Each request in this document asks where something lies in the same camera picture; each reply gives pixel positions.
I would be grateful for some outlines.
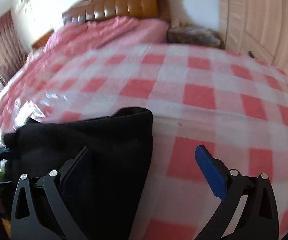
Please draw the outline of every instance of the red and white checkered bedsheet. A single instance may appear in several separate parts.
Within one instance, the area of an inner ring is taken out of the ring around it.
[[[283,72],[217,49],[137,45],[54,53],[25,75],[0,103],[3,131],[31,111],[42,122],[110,115],[125,106],[153,112],[153,158],[130,239],[191,240],[211,218],[220,199],[195,162],[199,144],[229,169],[268,174],[280,237],[288,231]]]

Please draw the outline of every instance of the brown curtain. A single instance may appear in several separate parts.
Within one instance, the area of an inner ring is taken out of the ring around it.
[[[3,85],[22,67],[26,56],[15,32],[11,12],[8,11],[0,17],[0,81]]]

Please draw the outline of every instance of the wooden headboard frame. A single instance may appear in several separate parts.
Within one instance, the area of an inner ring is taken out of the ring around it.
[[[160,18],[170,22],[168,0],[81,0],[63,12],[63,22],[104,21],[115,16]]]

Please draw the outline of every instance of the blue rubber pad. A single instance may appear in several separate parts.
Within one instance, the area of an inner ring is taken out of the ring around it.
[[[203,149],[203,147],[196,147],[195,160],[213,191],[214,196],[224,200],[227,195],[226,180],[215,167],[212,159],[208,156],[208,153]]]

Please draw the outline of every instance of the black fabric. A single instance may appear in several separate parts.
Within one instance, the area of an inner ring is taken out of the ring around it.
[[[76,178],[78,201],[67,203],[90,239],[127,240],[151,162],[152,113],[123,108],[111,117],[65,123],[28,123],[4,136],[13,180],[60,169],[84,146],[93,152],[89,173]]]

